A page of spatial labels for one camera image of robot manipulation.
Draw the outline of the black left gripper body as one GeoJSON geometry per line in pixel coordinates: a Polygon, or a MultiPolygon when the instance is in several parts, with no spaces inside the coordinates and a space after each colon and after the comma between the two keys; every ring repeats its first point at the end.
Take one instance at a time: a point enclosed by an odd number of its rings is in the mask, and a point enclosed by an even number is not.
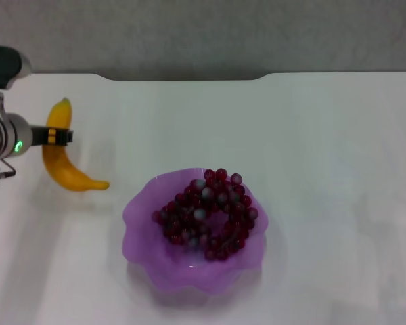
{"type": "Polygon", "coordinates": [[[49,128],[46,126],[31,125],[31,146],[43,146],[48,144],[49,128]]]}

